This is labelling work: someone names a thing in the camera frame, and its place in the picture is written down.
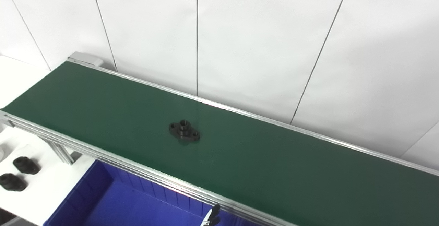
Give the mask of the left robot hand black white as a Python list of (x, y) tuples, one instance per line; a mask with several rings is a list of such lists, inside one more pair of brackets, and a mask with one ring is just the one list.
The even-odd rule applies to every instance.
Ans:
[(208, 212), (207, 215), (202, 220), (201, 226), (216, 226), (220, 223), (221, 218), (219, 217), (219, 212), (221, 206), (219, 203), (215, 204)]

